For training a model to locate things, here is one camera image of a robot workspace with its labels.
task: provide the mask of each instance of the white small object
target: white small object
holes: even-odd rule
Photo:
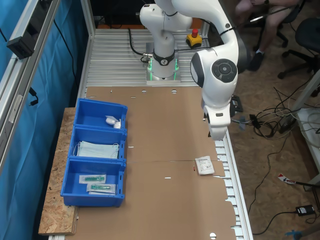
[[[103,184],[103,183],[88,183],[86,186],[87,192],[100,192],[107,194],[116,194],[115,184]]]
[[[115,128],[115,129],[120,129],[120,128],[121,128],[121,122],[120,122],[120,121],[117,121],[117,122],[113,125],[113,128]]]
[[[101,175],[79,175],[79,184],[105,184],[106,174]]]
[[[113,126],[116,122],[118,122],[118,120],[114,116],[106,116],[105,122]]]
[[[105,122],[112,125],[114,129],[121,128],[121,119],[117,120],[114,116],[106,116]]]
[[[214,166],[212,165],[210,156],[196,158],[195,162],[200,175],[215,173]]]
[[[290,180],[289,178],[285,177],[281,173],[279,174],[278,179],[280,179],[282,182],[284,182],[286,184],[296,184],[296,181]]]

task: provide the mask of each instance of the cardboard sheet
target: cardboard sheet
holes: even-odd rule
[[[234,208],[222,178],[193,161],[128,163],[120,207],[81,207],[66,240],[235,240]]]
[[[200,88],[89,87],[86,96],[128,106],[125,199],[119,208],[80,207],[76,233],[66,240],[236,239],[224,180],[196,167],[195,158],[210,156],[214,175],[225,175]]]
[[[128,107],[128,162],[217,160],[199,87],[89,87],[86,97]]]

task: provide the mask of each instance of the blue bin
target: blue bin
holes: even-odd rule
[[[125,126],[127,111],[128,107],[121,104],[79,98],[74,125],[127,131]],[[106,116],[113,116],[117,120],[121,119],[121,128],[114,128],[112,125],[107,124]]]
[[[111,128],[102,129],[102,128],[89,128],[89,127],[83,127],[83,126],[73,126],[68,157],[126,162],[126,159],[125,159],[126,138],[127,138],[126,132],[114,130]],[[103,145],[119,144],[117,159],[77,156],[77,152],[78,152],[77,144],[82,141],[92,143],[92,144],[103,144]]]
[[[67,206],[120,207],[126,164],[117,161],[87,160],[69,157],[65,166],[61,196]],[[106,174],[106,184],[116,184],[115,195],[95,195],[87,192],[87,184],[79,183],[79,175]]]

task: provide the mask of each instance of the face mask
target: face mask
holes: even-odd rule
[[[79,157],[92,157],[92,158],[105,158],[105,159],[117,159],[119,152],[119,145],[117,143],[113,145],[93,144],[90,142],[79,142],[74,150],[78,148],[77,156]]]

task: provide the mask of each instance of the slotted metal tabletop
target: slotted metal tabletop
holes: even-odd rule
[[[186,34],[173,34],[178,49],[189,48],[186,43]],[[146,51],[146,43],[152,43],[153,37],[147,29],[131,30],[133,47],[138,52]],[[209,43],[204,40],[203,47]],[[137,87],[147,85],[147,64],[140,61],[141,56],[135,54],[129,43],[129,33],[126,29],[97,29],[95,37],[88,43],[86,63],[83,66],[82,80],[78,96],[86,97],[87,87]],[[178,52],[178,61],[181,72],[181,82],[157,84],[159,87],[192,87],[197,86],[190,73],[190,63],[195,50]],[[215,141],[215,149],[219,161],[223,162],[223,178],[227,201],[233,205],[236,225],[232,228],[237,239],[253,240],[245,199],[233,154],[229,132],[223,140]],[[49,240],[62,240],[61,236],[50,236]]]

